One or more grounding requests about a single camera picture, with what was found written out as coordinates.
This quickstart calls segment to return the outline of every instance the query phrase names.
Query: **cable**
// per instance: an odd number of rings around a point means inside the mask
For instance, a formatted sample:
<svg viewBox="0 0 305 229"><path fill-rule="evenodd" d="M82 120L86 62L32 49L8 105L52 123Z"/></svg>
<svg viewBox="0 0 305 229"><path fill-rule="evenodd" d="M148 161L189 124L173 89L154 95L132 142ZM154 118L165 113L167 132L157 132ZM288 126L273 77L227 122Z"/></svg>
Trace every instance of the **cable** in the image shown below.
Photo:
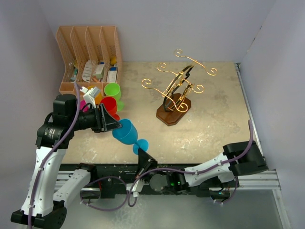
<svg viewBox="0 0 305 229"><path fill-rule="evenodd" d="M244 151L239 156L236 156L236 157L234 157L234 158L232 158L230 160L223 161L223 162L220 163L220 165L223 165L225 163L230 163L232 161L236 161L236 160L240 159L241 157L243 157L246 153L248 153L248 151L249 151L249 149L250 149L250 147L252 145L252 142L253 142L253 125L252 125L252 121L251 120L248 121L248 125L249 125L250 138L249 138L249 142L248 142L247 147L244 149ZM211 166L211 167L209 167L209 168L207 168L205 170L198 171L198 172L189 172L189 171L183 171L183 170L178 170L178 169L173 169L173 168L154 168L152 170L149 170L149 171L141 174L140 176L138 176L138 178L136 178L136 180L134 181L134 183L132 184L132 186L130 188L130 191L129 192L127 191L127 196L126 196L124 202L120 206L118 206L116 208L112 208L112 209L102 209L102 208L98 208L98 207L95 207L95 206L91 206L88 203L84 203L84 204L86 204L87 206L89 206L91 208L94 208L94 209L97 209L97 210L101 210L101 211L114 211L114 210L117 210L117 209L121 208L125 204L126 199L127 199L128 205L130 207L134 207L135 203L137 202L137 199L135 199L135 202L132 205L130 204L130 197L131 197L131 194L132 194L132 188L135 186L135 184L138 182L138 180L140 180L143 176L145 176L145 175L147 175L147 174L149 174L151 172L155 172L155 171L169 171L169 172L178 172L178 173L183 173L183 174L202 174L202 173L208 172L208 171L210 171L210 170L212 170L212 169L214 169L214 168L216 168L216 167L218 167L220 165L219 164L215 164L215 165L213 165L213 166ZM125 184L125 182L123 180L121 180L118 177L115 177L115 178L119 179L126 186L126 184ZM105 178L103 177L101 179L97 179L97 180L89 183L88 185L94 184L94 183L96 183L96 182L98 182L98 181L100 181L102 179L105 179ZM235 189L234 189L232 195L230 196L230 198L228 198L226 200L226 202L228 202L235 195L235 192L236 192L236 189L237 189L237 186L238 186L238 178L235 177L235 180L236 180Z"/></svg>
<svg viewBox="0 0 305 229"><path fill-rule="evenodd" d="M29 229L32 229L32 214L33 214L33 205L34 205L34 199L35 199L35 195L37 192L37 187L38 187L38 181L39 178L41 176L41 173L43 172L43 168L46 164L46 162L48 161L48 159L50 158L50 156L52 155L52 153L61 145L61 143L66 139L66 137L69 135L69 133L72 131L72 129L75 126L75 123L77 121L78 115L80 113L80 107L81 107L81 100L80 100L80 91L79 91L79 86L77 85L76 81L74 81L74 86L75 88L77 88L76 90L76 94L77 94L77 107L76 107L76 113L75 113L75 117L71 123L71 126L69 127L69 129L67 130L67 132L64 134L64 136L57 142L57 144L55 144L55 146L53 146L53 148L49 151L49 153L46 155L46 157L42 160L41 165L39 166L40 170L38 170L36 178L34 180L33 183L33 189L32 189L32 193L30 196L30 207L29 207L29 215L28 215L28 225L29 225Z"/></svg>
<svg viewBox="0 0 305 229"><path fill-rule="evenodd" d="M89 106L89 105L90 105L90 107L89 107L88 109L91 109L91 108L92 108L92 104L91 104L91 103L86 103L85 106L82 107L81 111L84 111L84 109L85 109L87 106Z"/></svg>
<svg viewBox="0 0 305 229"><path fill-rule="evenodd" d="M232 195L231 195L229 198L223 199L221 202L216 201L215 199L213 199L214 203L223 205L223 204L226 204L228 201L230 201L230 200L234 197L235 192L236 192L236 190L237 190L237 186L238 186L238 176L236 176L236 177L234 177L234 178L235 178L235 187L234 187L234 191L233 191Z"/></svg>
<svg viewBox="0 0 305 229"><path fill-rule="evenodd" d="M90 186L90 185L93 185L93 184L96 183L96 182L99 182L99 181L102 181L102 180L106 180L106 179L111 179L111 178L112 178L112 179L114 178L114 179L117 179L117 180L121 181L121 182L124 184L125 189L126 189L126 183L125 183L121 178L115 177L115 176L108 176L108 177L99 178L99 179L97 179L97 180L95 180L95 181L93 181L93 182L87 184L86 186ZM87 205L88 207L91 207L91 208L93 208L93 209L99 210L99 211L116 211L116 210L120 209L121 207L123 207L124 204L125 204L126 201L127 201L127 195L126 195L125 200L123 201L123 203L122 203L121 205L117 206L116 208L106 209L106 208L99 208L99 207L93 206L93 205L89 204L88 202L84 202L84 201L83 201L83 198L82 198L82 196L81 196L81 194L80 194L80 197L81 197L81 203L83 203L83 204L85 204L85 205Z"/></svg>

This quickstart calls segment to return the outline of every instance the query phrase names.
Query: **plastic wine glass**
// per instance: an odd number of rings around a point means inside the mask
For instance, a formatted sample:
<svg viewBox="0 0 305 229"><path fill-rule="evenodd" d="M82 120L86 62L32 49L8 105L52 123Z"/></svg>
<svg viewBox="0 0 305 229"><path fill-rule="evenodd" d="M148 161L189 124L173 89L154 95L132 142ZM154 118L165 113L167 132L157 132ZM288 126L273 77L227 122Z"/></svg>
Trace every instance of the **plastic wine glass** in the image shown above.
<svg viewBox="0 0 305 229"><path fill-rule="evenodd" d="M138 131L129 119L120 120L121 128L112 131L112 136L125 145L133 145L133 152L138 155L138 149L148 150L148 142L145 139L138 140Z"/></svg>

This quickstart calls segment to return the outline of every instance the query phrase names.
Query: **red cup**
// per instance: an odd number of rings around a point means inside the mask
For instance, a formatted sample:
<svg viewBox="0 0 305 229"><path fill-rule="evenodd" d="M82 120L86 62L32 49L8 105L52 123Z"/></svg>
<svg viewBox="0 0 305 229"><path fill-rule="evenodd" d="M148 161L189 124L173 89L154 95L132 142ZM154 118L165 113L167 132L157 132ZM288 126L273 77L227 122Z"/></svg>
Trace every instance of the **red cup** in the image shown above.
<svg viewBox="0 0 305 229"><path fill-rule="evenodd" d="M101 104L104 104L106 110L111 116L114 116L118 110L116 100L112 97L103 98Z"/></svg>
<svg viewBox="0 0 305 229"><path fill-rule="evenodd" d="M114 114L112 117L113 117L116 121L119 121L119 120L120 120L120 117L119 117L117 114Z"/></svg>

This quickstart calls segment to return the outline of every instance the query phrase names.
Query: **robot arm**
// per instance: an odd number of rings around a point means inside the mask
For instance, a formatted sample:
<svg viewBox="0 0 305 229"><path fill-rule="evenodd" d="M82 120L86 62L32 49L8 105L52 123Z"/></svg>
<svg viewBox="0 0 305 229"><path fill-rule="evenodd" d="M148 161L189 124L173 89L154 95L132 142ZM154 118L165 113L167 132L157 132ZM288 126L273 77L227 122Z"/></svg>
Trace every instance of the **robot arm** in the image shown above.
<svg viewBox="0 0 305 229"><path fill-rule="evenodd" d="M67 132L77 109L76 97L71 94L57 96L53 104L54 110L51 113L53 122L49 122L51 115L47 116L45 123L37 131L36 164L27 197L21 210L14 212L11 216L12 222L28 224L27 218L30 208L32 208L32 225L45 229L59 229L66 216L66 207L82 187L88 184L91 179L96 178L94 176L96 173L95 166L81 164L81 167L75 170L69 181L54 194L61 161L66 153L69 141L74 137L74 131L91 128L94 132L100 133L122 126L107 113L103 104L86 112L80 111L74 129L57 150L51 156L48 156L52 147ZM38 173L40 173L40 178L35 187L34 182ZM31 206L31 195L34 189L34 204Z"/></svg>
<svg viewBox="0 0 305 229"><path fill-rule="evenodd" d="M139 149L139 163L136 177L152 171L143 179L150 184L152 190L163 194L189 194L196 193L197 196L209 197L209 188L221 187L233 181L236 176L246 176L268 170L266 161L262 156L256 142L252 142L248 152L237 160L225 163L232 158L238 158L246 149L248 142L232 143L223 146L224 152L217 157L193 167L186 167L182 170L195 174L183 174L180 172L165 172L158 168L158 162L148 153Z"/></svg>

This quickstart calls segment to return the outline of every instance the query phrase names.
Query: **wooden organizer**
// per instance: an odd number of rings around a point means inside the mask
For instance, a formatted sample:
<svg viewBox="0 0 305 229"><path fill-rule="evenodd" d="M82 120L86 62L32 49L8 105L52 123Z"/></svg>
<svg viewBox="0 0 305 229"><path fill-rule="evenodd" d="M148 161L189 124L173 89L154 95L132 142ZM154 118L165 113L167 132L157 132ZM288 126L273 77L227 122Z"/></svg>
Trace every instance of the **wooden organizer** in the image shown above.
<svg viewBox="0 0 305 229"><path fill-rule="evenodd" d="M107 75L110 68L110 59L116 57L118 72L116 82L120 83L122 74L122 53L116 26L60 26L56 33L57 43L65 64L65 73L59 89L61 94L75 94L73 77L73 63L78 63L76 82L80 86L97 86L104 95L104 87L107 83ZM90 82L85 82L81 76L88 60L92 62ZM100 61L105 63L103 82L96 83L92 80L92 74Z"/></svg>

